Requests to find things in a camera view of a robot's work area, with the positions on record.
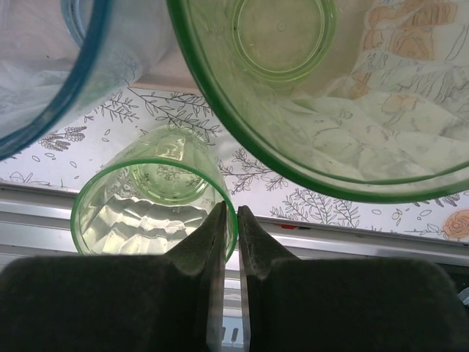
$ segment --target floral tablecloth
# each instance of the floral tablecloth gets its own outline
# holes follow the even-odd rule
[[[128,88],[72,125],[2,161],[0,178],[79,191],[120,150],[161,124],[192,128],[213,148],[234,206],[258,216],[469,241],[469,191],[427,202],[349,202],[302,188],[241,147],[202,96]]]

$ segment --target flower illustration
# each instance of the flower illustration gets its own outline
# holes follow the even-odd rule
[[[450,238],[460,241],[469,236],[469,210],[461,210],[452,214],[443,226],[444,233]]]

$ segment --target glass rim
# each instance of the glass rim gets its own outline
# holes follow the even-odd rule
[[[135,158],[129,161],[121,161],[115,164],[112,164],[105,169],[99,171],[96,175],[94,175],[83,188],[78,193],[75,202],[73,203],[72,213],[70,215],[70,231],[72,233],[73,244],[77,248],[79,254],[86,254],[82,251],[81,245],[78,242],[78,233],[75,228],[75,222],[78,220],[78,206],[81,204],[83,198],[88,194],[88,192],[92,189],[92,187],[104,176],[110,174],[111,172],[117,171],[118,169],[122,169],[124,167],[129,167],[132,165],[139,165],[139,164],[163,164],[168,166],[175,166],[185,171],[192,172],[193,174],[199,176],[203,180],[207,181],[224,199],[226,205],[228,207],[227,214],[227,226],[231,225],[232,228],[232,240],[227,247],[228,251],[226,252],[226,261],[228,262],[229,258],[232,256],[233,251],[235,250],[236,243],[237,243],[237,235],[238,235],[238,224],[237,224],[237,215],[235,211],[235,207],[233,206],[232,201],[229,198],[227,192],[225,192],[215,181],[211,179],[207,174],[204,172],[194,169],[191,166],[184,165],[178,161],[166,159],[166,158],[158,158],[158,157],[147,157],[147,158]]]
[[[324,172],[309,169],[301,162],[288,158],[275,151],[265,139],[260,136],[253,128],[233,114],[234,110],[231,102],[227,99],[224,92],[219,89],[216,82],[210,78],[210,68],[204,64],[206,58],[199,53],[200,42],[193,37],[195,34],[190,30],[191,18],[187,11],[187,5],[184,0],[166,0],[169,8],[169,14],[173,23],[174,32],[180,44],[182,55],[185,58],[186,65],[192,73],[202,94],[205,96],[210,107],[213,109],[219,120],[226,129],[241,143],[252,155],[258,158],[262,163],[270,167],[273,171],[291,180],[298,185],[311,189],[313,191],[327,194],[331,197],[347,199],[354,202],[370,203],[401,203],[417,202],[432,198],[444,197],[464,191],[469,188],[469,179],[444,185],[437,188],[428,188],[419,191],[404,191],[399,193],[399,185],[407,183],[424,182],[434,180],[438,177],[449,176],[452,173],[467,169],[469,161],[453,166],[433,176],[409,177],[406,179],[366,182],[352,180],[346,177],[334,177]],[[315,173],[331,180],[338,180],[350,184],[350,187],[333,185],[319,180],[318,177],[307,175]],[[353,186],[382,186],[381,191],[359,191],[354,190]]]
[[[94,0],[87,35],[72,70],[52,101],[27,126],[0,139],[0,160],[21,151],[39,139],[73,106],[92,74],[111,22],[114,0]]]

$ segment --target transparent glass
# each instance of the transparent glass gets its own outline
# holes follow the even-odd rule
[[[83,187],[72,210],[73,240],[82,254],[164,254],[223,200],[229,257],[237,221],[216,159],[191,130],[165,126],[132,143]]]
[[[469,188],[469,2],[169,0],[237,140],[307,188],[405,202]]]
[[[0,0],[0,159],[133,83],[173,41],[164,0]]]

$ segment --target blue rim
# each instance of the blue rim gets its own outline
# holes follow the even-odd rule
[[[76,102],[86,81],[91,76],[101,45],[106,38],[113,4],[114,0],[96,0],[94,2],[88,27],[88,33],[93,35],[86,36],[80,54],[63,87],[32,123],[0,139],[0,160],[16,154],[38,140]]]

